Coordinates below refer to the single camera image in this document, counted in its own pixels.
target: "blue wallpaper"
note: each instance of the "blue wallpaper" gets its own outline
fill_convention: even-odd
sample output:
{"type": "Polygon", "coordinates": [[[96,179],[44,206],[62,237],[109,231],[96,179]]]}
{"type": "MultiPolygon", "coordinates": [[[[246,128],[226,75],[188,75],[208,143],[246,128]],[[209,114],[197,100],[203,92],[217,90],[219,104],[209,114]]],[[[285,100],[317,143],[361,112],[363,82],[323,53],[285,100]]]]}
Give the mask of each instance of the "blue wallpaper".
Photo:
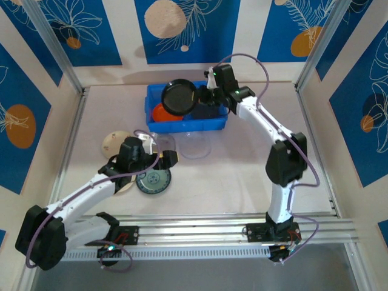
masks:
{"type": "Polygon", "coordinates": [[[388,220],[379,222],[378,227],[380,228],[381,234],[388,247],[388,220]]]}
{"type": "Polygon", "coordinates": [[[350,4],[321,59],[316,65],[316,71],[321,80],[326,76],[326,73],[345,46],[345,43],[364,16],[370,3],[372,3],[372,0],[353,0],[350,4]]]}
{"type": "Polygon", "coordinates": [[[274,0],[258,53],[262,62],[303,62],[335,0],[274,0]]]}
{"type": "Polygon", "coordinates": [[[148,64],[218,62],[232,53],[240,0],[135,0],[148,64]]]}
{"type": "MultiPolygon", "coordinates": [[[[11,0],[0,4],[49,72],[46,63],[52,57],[23,8],[11,0]]],[[[73,66],[122,65],[102,0],[41,0],[38,4],[73,66]]]]}
{"type": "Polygon", "coordinates": [[[50,75],[54,83],[58,86],[59,82],[61,82],[63,72],[39,36],[39,33],[36,31],[34,25],[25,14],[24,9],[11,0],[0,0],[0,6],[24,38],[39,62],[50,75]]]}
{"type": "Polygon", "coordinates": [[[5,237],[5,230],[0,229],[0,248],[5,237]]]}
{"type": "Polygon", "coordinates": [[[50,109],[0,45],[0,186],[20,194],[50,109]]]}
{"type": "Polygon", "coordinates": [[[330,98],[365,187],[388,174],[388,23],[330,98]]]}

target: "cable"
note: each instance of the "cable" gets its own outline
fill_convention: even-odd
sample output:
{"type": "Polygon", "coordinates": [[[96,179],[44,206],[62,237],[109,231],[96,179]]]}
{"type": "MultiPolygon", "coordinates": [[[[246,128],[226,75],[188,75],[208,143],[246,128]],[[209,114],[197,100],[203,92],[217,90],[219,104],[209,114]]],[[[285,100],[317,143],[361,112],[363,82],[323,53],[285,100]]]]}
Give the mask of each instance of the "cable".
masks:
{"type": "Polygon", "coordinates": [[[263,97],[264,93],[267,91],[268,86],[269,86],[269,74],[268,74],[268,71],[267,71],[266,67],[264,66],[264,64],[261,61],[259,61],[258,58],[255,58],[254,56],[251,56],[251,55],[249,55],[247,53],[232,53],[231,55],[226,56],[225,58],[220,60],[220,62],[218,62],[214,67],[217,67],[217,66],[221,65],[224,61],[226,61],[227,59],[230,59],[233,56],[246,56],[247,58],[253,59],[255,62],[257,62],[260,65],[260,67],[263,68],[264,74],[266,75],[266,86],[260,92],[260,94],[257,96],[256,106],[258,106],[261,98],[263,97]]]}
{"type": "Polygon", "coordinates": [[[107,178],[104,178],[104,179],[101,179],[97,182],[95,182],[92,186],[91,185],[88,185],[84,188],[82,188],[80,191],[76,192],[73,196],[69,197],[66,201],[64,201],[62,203],[61,206],[58,206],[56,209],[54,209],[52,211],[52,213],[50,213],[44,220],[43,222],[39,225],[39,227],[36,229],[36,232],[34,233],[34,235],[32,236],[32,239],[30,241],[30,244],[28,245],[28,249],[27,249],[27,254],[25,255],[25,265],[29,268],[29,269],[32,269],[32,268],[35,268],[37,267],[37,265],[31,265],[30,264],[30,258],[31,258],[31,253],[32,253],[32,248],[36,242],[36,239],[38,238],[40,232],[42,231],[42,229],[45,227],[45,225],[48,223],[48,221],[54,216],[56,215],[59,211],[61,211],[63,209],[64,206],[66,206],[67,204],[69,204],[70,202],[72,202],[74,199],[76,199],[77,197],[81,196],[83,193],[85,193],[86,191],[88,191],[89,189],[92,189],[94,186],[97,186],[97,185],[100,185],[104,182],[107,182],[107,181],[111,181],[113,179],[117,179],[117,178],[123,178],[123,177],[129,177],[129,176],[135,176],[135,175],[140,175],[140,174],[143,174],[145,172],[147,172],[148,170],[154,168],[154,166],[156,166],[156,164],[158,163],[159,161],[159,156],[160,156],[160,146],[159,144],[156,142],[156,138],[154,138],[150,133],[148,132],[145,132],[143,130],[135,130],[133,132],[135,135],[139,134],[139,133],[143,133],[145,135],[149,135],[149,137],[151,137],[153,139],[153,141],[155,142],[156,144],[156,148],[157,148],[157,151],[158,151],[158,154],[156,155],[156,159],[155,161],[153,162],[152,165],[150,165],[148,168],[146,168],[145,170],[142,170],[142,171],[138,171],[138,172],[135,172],[135,173],[126,173],[126,174],[120,174],[120,175],[115,175],[115,176],[112,176],[112,177],[107,177],[107,178]]]}
{"type": "Polygon", "coordinates": [[[264,89],[260,92],[260,94],[257,96],[257,100],[256,100],[256,109],[257,111],[259,111],[263,117],[266,118],[266,120],[271,123],[271,125],[274,126],[274,128],[277,129],[278,133],[281,134],[283,137],[285,137],[285,139],[288,140],[288,142],[291,143],[291,145],[296,149],[296,151],[298,151],[298,153],[301,155],[302,159],[307,163],[307,165],[310,167],[311,171],[313,172],[313,175],[314,175],[314,178],[315,178],[315,181],[316,183],[315,184],[306,184],[306,183],[301,183],[301,184],[293,184],[290,188],[290,193],[289,193],[289,198],[288,198],[288,201],[287,201],[287,211],[290,215],[292,215],[293,217],[296,217],[296,218],[301,218],[301,219],[306,219],[306,220],[309,220],[311,222],[314,222],[316,227],[315,227],[315,230],[313,231],[313,233],[303,242],[303,244],[296,250],[294,251],[291,255],[289,255],[286,259],[284,259],[283,261],[281,261],[281,264],[284,264],[284,262],[286,262],[287,260],[289,260],[291,257],[293,257],[296,253],[298,253],[301,249],[303,249],[303,247],[306,246],[306,244],[316,235],[316,233],[319,231],[319,222],[313,218],[310,218],[310,217],[307,217],[307,216],[304,216],[304,215],[297,215],[297,214],[294,214],[292,211],[291,211],[291,201],[292,201],[292,198],[293,198],[293,194],[294,194],[294,189],[296,187],[299,187],[299,186],[306,186],[306,187],[319,187],[319,185],[321,184],[321,181],[319,180],[319,176],[318,176],[318,173],[316,172],[315,168],[314,168],[314,165],[310,162],[310,160],[308,159],[308,157],[304,154],[304,152],[302,151],[302,149],[296,144],[295,141],[292,140],[291,137],[287,136],[283,130],[278,127],[278,125],[273,122],[269,116],[261,110],[260,108],[260,100],[261,98],[263,97],[264,93],[267,91],[268,89],[268,86],[269,86],[269,74],[268,74],[268,71],[266,69],[266,67],[264,66],[264,64],[259,61],[258,58],[254,57],[254,56],[251,56],[251,55],[248,55],[246,53],[233,53],[229,56],[226,56],[225,58],[223,58],[222,60],[220,60],[219,63],[217,63],[215,65],[215,67],[219,66],[220,64],[222,64],[224,61],[226,61],[227,59],[231,58],[232,56],[246,56],[248,58],[251,58],[253,59],[255,62],[257,62],[262,68],[263,68],[263,71],[264,71],[264,74],[266,75],[266,86],[264,87],[264,89]]]}
{"type": "Polygon", "coordinates": [[[106,256],[109,253],[109,252],[105,252],[105,253],[103,253],[101,255],[101,257],[99,259],[99,263],[101,265],[102,270],[105,270],[105,271],[108,271],[108,272],[113,272],[113,273],[127,273],[132,268],[133,258],[131,256],[131,254],[124,248],[124,246],[120,246],[119,244],[116,244],[115,242],[105,241],[103,239],[94,241],[94,243],[110,244],[112,246],[115,246],[118,249],[122,250],[129,257],[129,260],[130,260],[129,266],[124,268],[124,269],[119,269],[119,270],[118,269],[111,269],[111,268],[106,267],[106,266],[103,265],[102,259],[104,258],[104,256],[106,256]]]}

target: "round plate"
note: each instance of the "round plate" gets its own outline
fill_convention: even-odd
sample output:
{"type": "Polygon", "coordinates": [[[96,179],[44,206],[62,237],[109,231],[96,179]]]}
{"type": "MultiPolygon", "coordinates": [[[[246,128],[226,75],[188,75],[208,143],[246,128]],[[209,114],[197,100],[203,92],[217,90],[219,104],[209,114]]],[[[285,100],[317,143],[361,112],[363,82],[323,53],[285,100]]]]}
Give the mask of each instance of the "round plate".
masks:
{"type": "Polygon", "coordinates": [[[164,191],[171,182],[170,170],[149,170],[136,177],[136,185],[146,194],[158,194],[164,191]]]}
{"type": "Polygon", "coordinates": [[[108,134],[102,142],[101,150],[102,154],[109,159],[111,156],[118,155],[120,146],[126,138],[129,138],[131,134],[123,130],[112,132],[108,134]]]}

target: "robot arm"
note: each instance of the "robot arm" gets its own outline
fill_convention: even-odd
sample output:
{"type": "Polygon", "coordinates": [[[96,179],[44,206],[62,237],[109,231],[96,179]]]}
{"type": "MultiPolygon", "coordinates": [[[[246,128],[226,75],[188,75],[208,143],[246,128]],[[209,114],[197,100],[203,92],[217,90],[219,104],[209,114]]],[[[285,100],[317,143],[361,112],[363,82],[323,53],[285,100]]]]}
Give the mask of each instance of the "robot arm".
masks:
{"type": "MultiPolygon", "coordinates": [[[[277,142],[284,142],[286,138],[279,134],[278,130],[263,117],[264,112],[273,122],[278,124],[282,128],[283,132],[289,137],[292,136],[292,132],[283,127],[261,104],[259,105],[259,111],[256,109],[256,97],[249,96],[242,100],[237,105],[237,115],[251,123],[251,125],[260,132],[268,145],[276,144],[277,142]]],[[[268,209],[268,215],[276,224],[287,221],[291,218],[291,214],[287,211],[288,197],[290,194],[292,182],[288,183],[285,187],[279,184],[272,183],[272,196],[271,204],[268,209]]]]}
{"type": "MultiPolygon", "coordinates": [[[[43,220],[52,213],[55,214],[38,235],[30,256],[30,259],[42,270],[48,270],[57,265],[66,251],[99,239],[107,241],[117,239],[125,227],[120,227],[119,221],[105,212],[97,213],[86,221],[76,221],[93,206],[113,196],[131,181],[129,175],[112,178],[112,180],[109,179],[110,177],[144,170],[154,163],[156,155],[152,152],[152,141],[149,136],[139,135],[139,138],[125,139],[119,154],[110,158],[109,162],[87,184],[44,209],[35,205],[28,210],[16,240],[16,249],[26,255],[33,235],[43,220]],[[82,195],[75,196],[88,186],[90,188],[82,195]]],[[[176,152],[163,151],[153,168],[168,169],[177,162],[176,152]]],[[[137,238],[134,237],[132,240],[126,240],[124,243],[136,244],[137,238]]]]}

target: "vent grille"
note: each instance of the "vent grille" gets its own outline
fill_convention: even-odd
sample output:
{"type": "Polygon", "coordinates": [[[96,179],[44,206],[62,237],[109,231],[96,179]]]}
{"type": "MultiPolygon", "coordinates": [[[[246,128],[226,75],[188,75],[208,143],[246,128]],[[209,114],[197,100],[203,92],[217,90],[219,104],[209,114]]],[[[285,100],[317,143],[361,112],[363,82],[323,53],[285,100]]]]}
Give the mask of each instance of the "vent grille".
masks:
{"type": "MultiPolygon", "coordinates": [[[[127,249],[135,260],[159,259],[222,259],[222,258],[267,258],[270,256],[269,248],[262,246],[247,247],[180,247],[180,248],[133,248],[127,249]]],[[[104,261],[128,260],[123,254],[118,258],[104,258],[104,261]]],[[[62,261],[95,261],[96,249],[78,249],[66,253],[62,261]]]]}

